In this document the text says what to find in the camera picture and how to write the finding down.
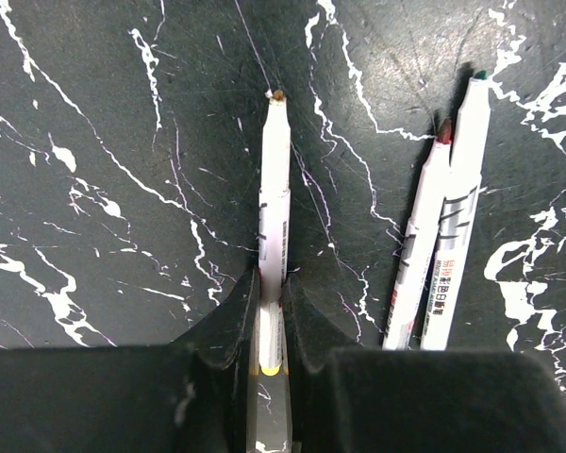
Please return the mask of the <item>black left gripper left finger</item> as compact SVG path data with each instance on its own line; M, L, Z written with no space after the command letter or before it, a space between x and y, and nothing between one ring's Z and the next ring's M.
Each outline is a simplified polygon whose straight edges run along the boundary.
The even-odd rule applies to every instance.
M0 452L249 452L258 271L168 344L0 350Z

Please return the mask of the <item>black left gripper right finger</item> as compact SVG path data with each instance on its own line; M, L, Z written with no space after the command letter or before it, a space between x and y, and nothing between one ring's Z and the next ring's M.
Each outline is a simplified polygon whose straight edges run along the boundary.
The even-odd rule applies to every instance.
M566 452L566 404L529 357L387 351L282 293L295 452Z

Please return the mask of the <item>white pen yellow end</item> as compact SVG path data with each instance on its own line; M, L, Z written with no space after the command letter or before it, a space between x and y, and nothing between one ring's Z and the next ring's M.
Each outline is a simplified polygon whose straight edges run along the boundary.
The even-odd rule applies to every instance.
M282 364L281 291L287 277L290 227L291 128L287 97L269 97L262 129L258 192L258 272L260 276L258 351L261 372L272 377Z

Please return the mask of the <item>white pen red end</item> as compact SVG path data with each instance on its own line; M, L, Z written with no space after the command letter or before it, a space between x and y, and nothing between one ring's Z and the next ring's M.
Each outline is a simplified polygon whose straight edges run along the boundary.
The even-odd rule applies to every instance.
M438 234L444 180L450 174L452 128L449 118L442 122L420 173L391 294L384 350L409 344Z

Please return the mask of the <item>white pen green end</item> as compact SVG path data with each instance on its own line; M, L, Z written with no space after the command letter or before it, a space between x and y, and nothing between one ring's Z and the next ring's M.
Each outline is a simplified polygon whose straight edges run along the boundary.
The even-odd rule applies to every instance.
M470 77L455 123L421 334L423 350L444 350L448 344L474 226L490 118L490 81L482 70Z

